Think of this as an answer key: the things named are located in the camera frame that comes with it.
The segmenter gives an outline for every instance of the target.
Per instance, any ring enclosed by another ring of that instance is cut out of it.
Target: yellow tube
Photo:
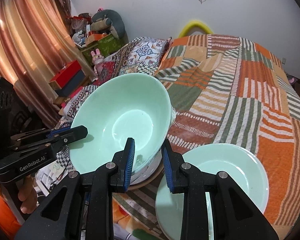
[[[181,31],[179,38],[182,38],[187,35],[187,33],[194,27],[202,29],[206,34],[213,34],[212,30],[200,21],[191,21],[189,22]]]

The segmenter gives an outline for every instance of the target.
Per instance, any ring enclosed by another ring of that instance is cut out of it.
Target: screw
[[[181,167],[185,170],[189,170],[191,168],[191,164],[190,163],[182,163]]]
[[[106,164],[106,167],[108,168],[108,169],[113,169],[114,167],[115,167],[115,163],[107,163]]]
[[[228,177],[228,173],[226,173],[225,171],[220,171],[218,175],[222,179],[226,179]]]
[[[71,171],[68,173],[68,176],[73,179],[75,178],[76,176],[78,176],[78,172],[77,171]]]

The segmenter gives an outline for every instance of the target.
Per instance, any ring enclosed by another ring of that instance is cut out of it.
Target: curtain
[[[55,0],[0,0],[0,76],[42,121],[59,119],[57,94],[49,80],[66,63],[78,60],[86,75],[93,71],[69,36]]]

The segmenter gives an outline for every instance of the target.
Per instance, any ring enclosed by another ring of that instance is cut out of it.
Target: bed
[[[143,72],[162,82],[177,111],[168,133],[173,150],[185,153],[222,142],[256,155],[270,185],[265,217],[284,239],[300,215],[300,97],[280,60],[259,44],[226,35],[188,36],[175,39],[166,50],[168,45],[167,40],[135,39],[107,59],[114,69],[105,76]],[[84,88],[68,103],[59,126],[71,125],[96,88]],[[74,169],[67,149],[56,163],[60,178]],[[114,195],[114,222],[140,240],[150,235],[166,239],[154,205],[162,176]]]

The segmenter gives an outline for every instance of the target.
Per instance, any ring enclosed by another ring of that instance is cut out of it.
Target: bedspread
[[[231,143],[256,155],[269,179],[265,217],[283,239],[300,213],[300,98],[280,60],[244,38],[196,35],[174,40],[156,77],[177,110],[168,133],[172,148],[185,153]],[[163,238],[153,206],[156,186],[115,199]]]

